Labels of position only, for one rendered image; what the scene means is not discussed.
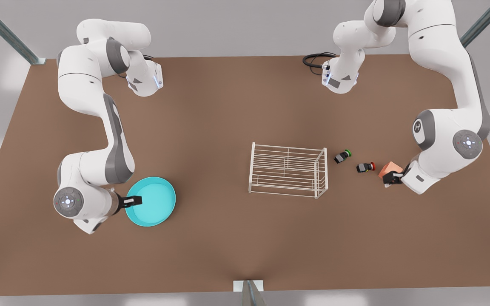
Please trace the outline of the turquoise round plate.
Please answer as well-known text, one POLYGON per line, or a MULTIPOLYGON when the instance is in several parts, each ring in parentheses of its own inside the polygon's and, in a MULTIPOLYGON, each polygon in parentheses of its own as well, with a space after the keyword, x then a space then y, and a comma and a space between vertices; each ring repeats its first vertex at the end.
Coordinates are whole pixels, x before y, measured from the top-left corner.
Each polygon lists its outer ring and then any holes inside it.
POLYGON ((136 225, 153 227, 164 222, 173 212, 176 193, 164 178, 148 177, 136 182, 128 196, 140 196, 142 204, 125 209, 128 218, 136 225))

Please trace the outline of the orange block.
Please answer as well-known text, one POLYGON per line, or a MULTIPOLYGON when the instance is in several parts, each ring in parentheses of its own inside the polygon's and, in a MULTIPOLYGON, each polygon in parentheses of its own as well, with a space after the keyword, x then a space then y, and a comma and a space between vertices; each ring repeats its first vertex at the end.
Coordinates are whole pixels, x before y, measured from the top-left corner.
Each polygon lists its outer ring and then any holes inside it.
POLYGON ((393 162, 388 162, 380 170, 380 172, 379 172, 379 178, 383 178, 383 176, 385 176, 385 174, 387 174, 389 172, 402 173, 403 172, 403 168, 400 167, 399 165, 393 163, 393 162))

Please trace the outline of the silver frame post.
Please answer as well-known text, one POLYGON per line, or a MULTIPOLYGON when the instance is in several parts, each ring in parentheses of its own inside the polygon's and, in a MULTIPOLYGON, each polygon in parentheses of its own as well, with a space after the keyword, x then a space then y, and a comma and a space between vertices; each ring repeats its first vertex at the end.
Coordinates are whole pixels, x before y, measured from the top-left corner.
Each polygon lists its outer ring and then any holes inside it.
POLYGON ((264 291, 263 280, 235 280, 233 292, 240 292, 241 306, 267 306, 261 292, 264 291))
POLYGON ((474 24, 461 36, 460 41, 467 48, 490 25, 490 7, 474 22, 474 24))
POLYGON ((0 20, 0 36, 29 64, 43 65, 46 63, 45 58, 39 58, 34 52, 26 46, 1 20, 0 20))

